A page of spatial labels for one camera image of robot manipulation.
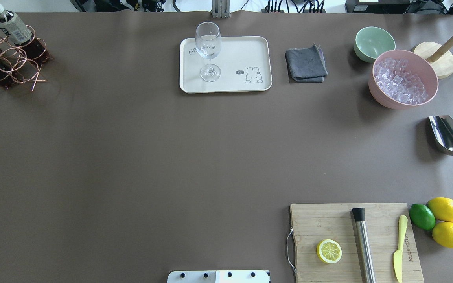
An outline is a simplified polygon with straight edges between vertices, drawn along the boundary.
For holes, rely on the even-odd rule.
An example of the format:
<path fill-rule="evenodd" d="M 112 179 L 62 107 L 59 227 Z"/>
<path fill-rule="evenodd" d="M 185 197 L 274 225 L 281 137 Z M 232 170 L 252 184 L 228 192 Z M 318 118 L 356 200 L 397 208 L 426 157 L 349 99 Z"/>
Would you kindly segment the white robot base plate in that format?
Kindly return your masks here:
<path fill-rule="evenodd" d="M 167 283 L 270 283 L 267 270 L 186 270 L 173 271 Z"/>

